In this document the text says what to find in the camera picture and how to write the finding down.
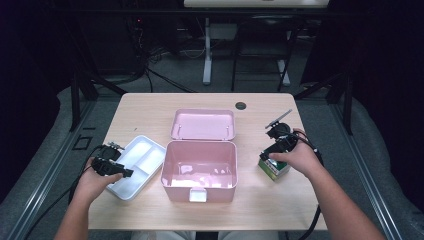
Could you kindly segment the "dark curtain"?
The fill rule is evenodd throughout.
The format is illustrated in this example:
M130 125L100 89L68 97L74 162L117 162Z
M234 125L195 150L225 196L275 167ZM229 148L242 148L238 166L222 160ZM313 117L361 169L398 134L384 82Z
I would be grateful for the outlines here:
M364 0L367 54L355 97L390 155L403 194L424 212L424 0Z
M70 74L41 0L0 0L0 204L52 128Z

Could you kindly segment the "black metal chair frame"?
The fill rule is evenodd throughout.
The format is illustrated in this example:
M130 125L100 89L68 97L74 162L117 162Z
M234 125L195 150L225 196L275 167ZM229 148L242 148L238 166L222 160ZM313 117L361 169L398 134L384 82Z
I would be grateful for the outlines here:
M277 74L285 84L292 52L305 22L294 15L256 15L239 23L232 50L231 90L240 76Z

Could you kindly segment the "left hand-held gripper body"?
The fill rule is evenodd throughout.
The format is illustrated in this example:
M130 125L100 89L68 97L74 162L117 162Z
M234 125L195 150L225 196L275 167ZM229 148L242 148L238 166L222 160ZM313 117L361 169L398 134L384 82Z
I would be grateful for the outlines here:
M116 162L120 156L121 153L115 145L102 145L92 160L91 167L101 176L124 173L124 166Z

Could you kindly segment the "black equipment cabinet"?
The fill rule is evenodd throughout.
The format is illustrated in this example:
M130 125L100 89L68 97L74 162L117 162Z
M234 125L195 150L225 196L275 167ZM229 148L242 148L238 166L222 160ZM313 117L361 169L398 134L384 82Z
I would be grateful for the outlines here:
M106 75L129 75L140 69L122 17L83 16L81 30L97 70Z

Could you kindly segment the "white divided tray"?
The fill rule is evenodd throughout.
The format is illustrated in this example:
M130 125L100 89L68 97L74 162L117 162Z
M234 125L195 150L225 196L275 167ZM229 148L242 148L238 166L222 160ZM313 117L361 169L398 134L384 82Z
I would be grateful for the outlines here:
M107 189L121 200L132 200L153 178L165 158L166 149L144 135L135 137L121 152L117 162L133 171Z

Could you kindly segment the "black metal stand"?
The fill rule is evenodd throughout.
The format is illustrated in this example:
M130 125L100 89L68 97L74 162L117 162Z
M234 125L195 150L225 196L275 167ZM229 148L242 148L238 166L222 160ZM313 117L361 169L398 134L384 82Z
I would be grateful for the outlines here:
M67 30L73 46L70 52L74 69L71 80L72 125L70 131L74 131L81 122L80 94L83 94L88 101L96 101L99 93L95 84L100 84L119 96L124 95L126 91L100 76L78 21L68 20Z
M354 78L351 73L337 73L324 81L313 84L311 87L303 90L296 94L294 98L296 100L304 99L311 94L317 92L323 87L329 86L330 89L325 97L328 104L337 104L341 97L343 100L343 111L342 111L342 124L344 129L349 135L352 135L351 129L351 116L352 116L352 104L353 104L353 81Z

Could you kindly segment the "white desk with metal legs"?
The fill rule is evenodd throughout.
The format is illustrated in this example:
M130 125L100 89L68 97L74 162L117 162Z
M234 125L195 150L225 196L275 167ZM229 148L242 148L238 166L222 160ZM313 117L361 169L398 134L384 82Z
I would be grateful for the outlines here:
M326 9L330 0L184 0L184 7L192 9ZM203 84L211 83L212 53L210 21L205 20L205 64Z

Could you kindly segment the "pink storage box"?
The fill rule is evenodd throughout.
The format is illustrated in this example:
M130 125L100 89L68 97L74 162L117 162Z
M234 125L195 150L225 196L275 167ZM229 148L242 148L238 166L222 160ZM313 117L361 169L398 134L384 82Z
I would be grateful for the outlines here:
M230 110L179 109L161 183L174 202L225 203L238 183L235 117Z

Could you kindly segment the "green and white carton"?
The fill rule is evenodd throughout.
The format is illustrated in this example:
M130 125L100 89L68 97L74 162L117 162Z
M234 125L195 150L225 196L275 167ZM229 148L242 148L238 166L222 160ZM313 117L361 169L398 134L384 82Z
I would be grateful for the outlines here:
M273 181L278 180L281 176L290 170L290 166L285 162L278 162L273 159L260 160L258 166L270 177Z

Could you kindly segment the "person's left hand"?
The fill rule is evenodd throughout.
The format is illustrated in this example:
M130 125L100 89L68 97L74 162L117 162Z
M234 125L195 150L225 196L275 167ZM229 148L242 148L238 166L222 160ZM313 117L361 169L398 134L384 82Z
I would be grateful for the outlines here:
M93 157L88 159L70 204L90 206L109 184L114 184L123 177L122 173L106 176L99 175L91 166L93 160Z

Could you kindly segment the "aluminium floor rail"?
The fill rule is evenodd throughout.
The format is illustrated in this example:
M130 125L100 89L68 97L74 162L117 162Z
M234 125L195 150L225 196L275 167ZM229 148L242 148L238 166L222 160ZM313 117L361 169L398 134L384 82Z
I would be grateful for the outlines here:
M356 172L359 175L360 181L367 193L368 199L373 207L373 210L379 220L380 226L387 240L404 240L393 217L387 207L386 201L383 199L376 182L365 162L365 159L357 145L353 135L350 135L345 129L342 120L342 112L337 105L330 104L330 111L335 118L338 128L340 129L343 138L347 142L350 151L353 155L353 162Z
M0 204L0 240L24 238L95 106L95 101L83 104L80 122L73 131L71 106L60 107L52 129Z

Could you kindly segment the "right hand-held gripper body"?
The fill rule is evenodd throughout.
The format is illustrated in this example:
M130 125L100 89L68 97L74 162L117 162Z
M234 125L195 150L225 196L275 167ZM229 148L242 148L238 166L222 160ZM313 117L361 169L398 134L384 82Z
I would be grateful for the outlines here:
M286 123L281 122L281 119L291 112L289 109L286 113L273 120L266 128L270 128L267 135L275 140L275 143L265 149L266 153L284 153L290 152L297 144L297 136L291 131L291 128Z

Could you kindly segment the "person's right hand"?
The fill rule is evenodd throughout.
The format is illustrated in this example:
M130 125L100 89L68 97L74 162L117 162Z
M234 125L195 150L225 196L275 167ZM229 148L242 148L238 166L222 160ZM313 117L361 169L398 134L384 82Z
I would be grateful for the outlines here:
M270 153L269 157L279 162L286 162L309 180L313 180L320 176L325 168L315 155L314 150L309 146L306 134L300 129L295 129L295 134L299 137L299 140L292 151L288 153Z

